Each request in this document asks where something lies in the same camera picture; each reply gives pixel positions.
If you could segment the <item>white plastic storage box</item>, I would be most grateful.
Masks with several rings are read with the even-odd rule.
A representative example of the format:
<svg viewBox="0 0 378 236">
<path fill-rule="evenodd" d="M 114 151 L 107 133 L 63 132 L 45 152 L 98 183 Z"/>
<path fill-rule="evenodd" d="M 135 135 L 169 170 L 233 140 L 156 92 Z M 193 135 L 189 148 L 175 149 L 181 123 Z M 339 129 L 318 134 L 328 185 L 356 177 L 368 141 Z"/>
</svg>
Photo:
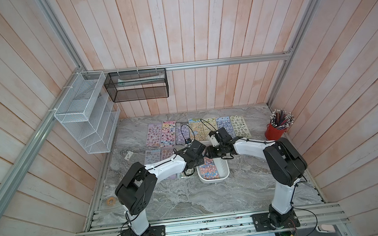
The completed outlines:
<svg viewBox="0 0 378 236">
<path fill-rule="evenodd" d="M 229 178 L 230 168 L 226 159 L 209 158 L 209 147 L 211 146 L 207 146 L 204 152 L 204 163 L 197 166 L 196 171 L 202 183 L 216 184 Z"/>
</svg>

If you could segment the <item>green dinosaur sticker sheet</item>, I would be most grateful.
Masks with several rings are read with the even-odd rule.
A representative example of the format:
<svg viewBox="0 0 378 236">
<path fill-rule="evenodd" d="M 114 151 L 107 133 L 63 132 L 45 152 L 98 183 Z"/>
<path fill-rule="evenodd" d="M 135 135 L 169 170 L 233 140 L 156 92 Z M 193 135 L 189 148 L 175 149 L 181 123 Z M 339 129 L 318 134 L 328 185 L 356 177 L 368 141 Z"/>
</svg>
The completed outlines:
<svg viewBox="0 0 378 236">
<path fill-rule="evenodd" d="M 179 174 L 180 178 L 190 178 L 195 174 L 195 168 L 187 169 Z"/>
</svg>

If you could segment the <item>pink sticker sheet underneath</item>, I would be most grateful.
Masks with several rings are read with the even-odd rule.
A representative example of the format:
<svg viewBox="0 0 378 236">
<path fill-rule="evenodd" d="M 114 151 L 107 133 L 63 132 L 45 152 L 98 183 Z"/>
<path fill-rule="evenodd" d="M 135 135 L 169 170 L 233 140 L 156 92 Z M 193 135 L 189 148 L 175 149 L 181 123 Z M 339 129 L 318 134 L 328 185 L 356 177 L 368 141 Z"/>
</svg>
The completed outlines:
<svg viewBox="0 0 378 236">
<path fill-rule="evenodd" d="M 208 157 L 204 158 L 204 164 L 199 166 L 199 174 L 202 179 L 212 180 L 219 179 L 220 175 L 213 159 Z"/>
</svg>

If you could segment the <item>green frog sticker sheet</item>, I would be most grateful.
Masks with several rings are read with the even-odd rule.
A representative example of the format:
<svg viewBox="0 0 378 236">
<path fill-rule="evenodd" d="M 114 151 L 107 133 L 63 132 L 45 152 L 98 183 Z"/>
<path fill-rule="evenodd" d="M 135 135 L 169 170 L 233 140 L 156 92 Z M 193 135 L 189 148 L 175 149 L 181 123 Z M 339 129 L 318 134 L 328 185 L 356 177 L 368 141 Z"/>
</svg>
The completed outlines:
<svg viewBox="0 0 378 236">
<path fill-rule="evenodd" d="M 247 124 L 242 116 L 231 116 L 230 117 L 233 130 L 237 137 L 251 138 L 252 135 L 247 127 Z"/>
</svg>

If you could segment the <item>puffy gem sticker sheet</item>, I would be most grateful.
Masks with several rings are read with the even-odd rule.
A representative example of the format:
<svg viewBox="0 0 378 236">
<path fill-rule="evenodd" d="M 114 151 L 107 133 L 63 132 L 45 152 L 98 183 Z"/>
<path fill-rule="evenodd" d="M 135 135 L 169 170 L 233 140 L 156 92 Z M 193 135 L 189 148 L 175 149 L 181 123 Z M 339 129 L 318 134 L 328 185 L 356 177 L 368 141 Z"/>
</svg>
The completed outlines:
<svg viewBox="0 0 378 236">
<path fill-rule="evenodd" d="M 185 140 L 190 138 L 190 130 L 188 126 L 183 126 L 182 123 L 176 122 L 176 145 L 184 145 Z"/>
</svg>

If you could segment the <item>purple animal sticker sheet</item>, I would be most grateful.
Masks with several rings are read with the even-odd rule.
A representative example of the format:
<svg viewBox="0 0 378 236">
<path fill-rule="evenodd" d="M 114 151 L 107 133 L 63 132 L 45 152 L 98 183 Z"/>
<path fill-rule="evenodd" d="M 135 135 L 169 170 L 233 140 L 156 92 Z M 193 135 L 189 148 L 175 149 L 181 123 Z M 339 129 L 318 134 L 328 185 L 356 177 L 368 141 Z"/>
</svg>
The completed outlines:
<svg viewBox="0 0 378 236">
<path fill-rule="evenodd" d="M 171 157 L 174 154 L 175 149 L 174 148 L 163 148 L 161 149 L 161 160 L 165 160 L 169 157 Z M 177 174 L 173 174 L 170 177 L 168 177 L 169 180 L 176 179 Z"/>
</svg>

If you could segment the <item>blue penguin sticker sheet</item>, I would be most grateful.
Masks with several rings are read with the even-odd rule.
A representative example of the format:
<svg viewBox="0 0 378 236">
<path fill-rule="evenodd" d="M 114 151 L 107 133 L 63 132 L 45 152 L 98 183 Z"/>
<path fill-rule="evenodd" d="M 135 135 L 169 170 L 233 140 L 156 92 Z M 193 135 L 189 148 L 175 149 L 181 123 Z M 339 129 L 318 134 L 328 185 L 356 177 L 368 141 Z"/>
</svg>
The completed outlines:
<svg viewBox="0 0 378 236">
<path fill-rule="evenodd" d="M 228 134 L 230 134 L 230 136 L 232 138 L 234 138 L 236 136 L 235 132 L 234 132 L 234 129 L 233 129 L 233 125 L 231 123 L 231 119 L 230 117 L 218 117 L 216 118 L 216 122 L 217 122 L 217 126 L 218 128 L 225 128 L 225 130 L 227 131 Z"/>
</svg>

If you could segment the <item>panda sticker sheet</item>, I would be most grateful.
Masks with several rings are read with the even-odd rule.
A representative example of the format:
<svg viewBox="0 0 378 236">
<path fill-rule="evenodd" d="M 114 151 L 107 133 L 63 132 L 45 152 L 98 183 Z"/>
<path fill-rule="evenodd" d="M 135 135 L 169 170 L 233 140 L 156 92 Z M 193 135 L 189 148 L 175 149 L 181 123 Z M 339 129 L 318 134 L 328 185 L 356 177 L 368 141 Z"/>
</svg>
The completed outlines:
<svg viewBox="0 0 378 236">
<path fill-rule="evenodd" d="M 204 130 L 204 125 L 202 124 L 200 119 L 189 119 L 188 124 L 195 133 L 195 139 L 197 141 L 203 142 L 208 140 Z"/>
</svg>

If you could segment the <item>pink cartoon sticker sheet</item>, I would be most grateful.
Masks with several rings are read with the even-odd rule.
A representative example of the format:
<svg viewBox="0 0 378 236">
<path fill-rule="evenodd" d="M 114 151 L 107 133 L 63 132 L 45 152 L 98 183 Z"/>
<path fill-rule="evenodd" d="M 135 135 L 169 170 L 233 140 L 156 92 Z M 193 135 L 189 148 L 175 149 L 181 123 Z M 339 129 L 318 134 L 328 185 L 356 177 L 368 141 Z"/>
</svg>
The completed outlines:
<svg viewBox="0 0 378 236">
<path fill-rule="evenodd" d="M 172 147 L 176 145 L 176 122 L 164 121 L 161 126 L 160 147 Z"/>
</svg>

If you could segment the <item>pale pink sticker sheet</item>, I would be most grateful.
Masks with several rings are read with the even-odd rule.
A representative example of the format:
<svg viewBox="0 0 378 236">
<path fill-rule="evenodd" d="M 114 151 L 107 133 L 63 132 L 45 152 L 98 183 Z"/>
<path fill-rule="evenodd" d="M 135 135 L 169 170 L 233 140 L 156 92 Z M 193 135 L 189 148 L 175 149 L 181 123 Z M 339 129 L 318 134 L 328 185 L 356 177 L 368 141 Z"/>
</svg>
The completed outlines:
<svg viewBox="0 0 378 236">
<path fill-rule="evenodd" d="M 160 146 L 160 139 L 161 139 L 161 133 L 162 131 L 162 124 L 161 123 L 155 123 L 155 124 L 149 124 L 148 125 L 148 131 L 147 131 L 147 139 L 146 139 L 146 146 L 147 147 L 159 147 Z"/>
</svg>

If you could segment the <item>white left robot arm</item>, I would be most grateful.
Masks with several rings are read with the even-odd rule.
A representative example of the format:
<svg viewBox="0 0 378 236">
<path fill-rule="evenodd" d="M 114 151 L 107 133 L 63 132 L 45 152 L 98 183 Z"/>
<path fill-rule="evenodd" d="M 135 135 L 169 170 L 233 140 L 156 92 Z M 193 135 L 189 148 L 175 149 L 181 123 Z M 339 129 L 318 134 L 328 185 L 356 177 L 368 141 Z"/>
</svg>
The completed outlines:
<svg viewBox="0 0 378 236">
<path fill-rule="evenodd" d="M 125 208 L 134 235 L 142 236 L 150 227 L 145 209 L 156 185 L 172 175 L 194 171 L 197 166 L 204 164 L 205 150 L 204 144 L 194 140 L 165 160 L 150 165 L 140 162 L 131 165 L 116 187 L 115 195 Z"/>
</svg>

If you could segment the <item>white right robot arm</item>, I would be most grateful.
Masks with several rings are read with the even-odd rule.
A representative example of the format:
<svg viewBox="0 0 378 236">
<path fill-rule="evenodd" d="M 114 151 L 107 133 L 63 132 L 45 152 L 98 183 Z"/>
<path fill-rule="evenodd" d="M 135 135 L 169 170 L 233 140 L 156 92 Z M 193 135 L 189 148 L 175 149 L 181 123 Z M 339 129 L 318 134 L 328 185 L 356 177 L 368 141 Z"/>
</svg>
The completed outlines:
<svg viewBox="0 0 378 236">
<path fill-rule="evenodd" d="M 276 180 L 275 194 L 270 205 L 270 213 L 278 216 L 292 211 L 294 187 L 303 177 L 307 162 L 287 138 L 274 141 L 251 140 L 231 137 L 225 128 L 209 133 L 212 146 L 207 156 L 224 158 L 226 155 L 250 155 L 264 159 Z"/>
</svg>

